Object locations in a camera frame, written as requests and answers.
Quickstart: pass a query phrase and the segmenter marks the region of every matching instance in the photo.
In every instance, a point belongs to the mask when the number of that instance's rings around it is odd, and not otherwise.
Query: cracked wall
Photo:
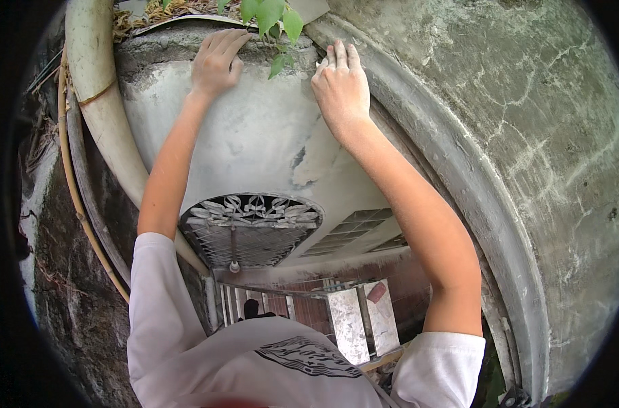
[[[619,307],[619,75],[597,29],[567,1],[329,4],[447,102],[493,162],[542,274],[548,394],[570,388]]]

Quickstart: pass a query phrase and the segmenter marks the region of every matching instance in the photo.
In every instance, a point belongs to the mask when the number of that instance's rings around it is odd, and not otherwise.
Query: black print on shirt
[[[297,336],[255,350],[266,360],[312,377],[358,378],[362,372],[350,364],[338,351],[316,341]]]

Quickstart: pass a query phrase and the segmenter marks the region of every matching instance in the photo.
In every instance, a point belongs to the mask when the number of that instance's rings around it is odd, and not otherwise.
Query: person
[[[284,317],[247,319],[206,337],[173,239],[200,124],[212,101],[237,84],[237,52],[250,38],[229,29],[202,42],[191,91],[145,187],[127,341],[137,398],[145,408],[468,407],[485,346],[477,254],[452,209],[371,121],[357,50],[339,40],[311,85],[332,135],[385,195],[429,278],[423,332],[395,367],[390,396],[324,334]]]

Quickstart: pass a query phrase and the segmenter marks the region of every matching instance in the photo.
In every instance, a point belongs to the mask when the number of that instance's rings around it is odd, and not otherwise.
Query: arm
[[[174,240],[200,124],[212,101],[237,84],[243,68],[237,51],[250,38],[246,30],[228,29],[203,40],[194,59],[192,90],[185,97],[182,112],[146,182],[137,222],[138,235],[159,233]]]
[[[330,131],[384,194],[428,276],[433,296],[423,331],[481,336],[482,277],[470,236],[370,119],[368,83],[353,45],[328,46],[312,88]]]

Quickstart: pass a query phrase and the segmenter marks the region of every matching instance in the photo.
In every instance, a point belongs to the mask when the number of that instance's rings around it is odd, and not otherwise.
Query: glass block window
[[[403,234],[400,234],[400,235],[397,235],[391,238],[387,242],[384,242],[378,245],[377,247],[371,249],[369,252],[377,252],[377,251],[383,251],[385,249],[401,248],[401,247],[406,247],[408,245],[409,244],[407,243],[407,240],[405,240],[405,236]]]
[[[355,211],[300,257],[320,257],[336,252],[393,216],[390,208]]]

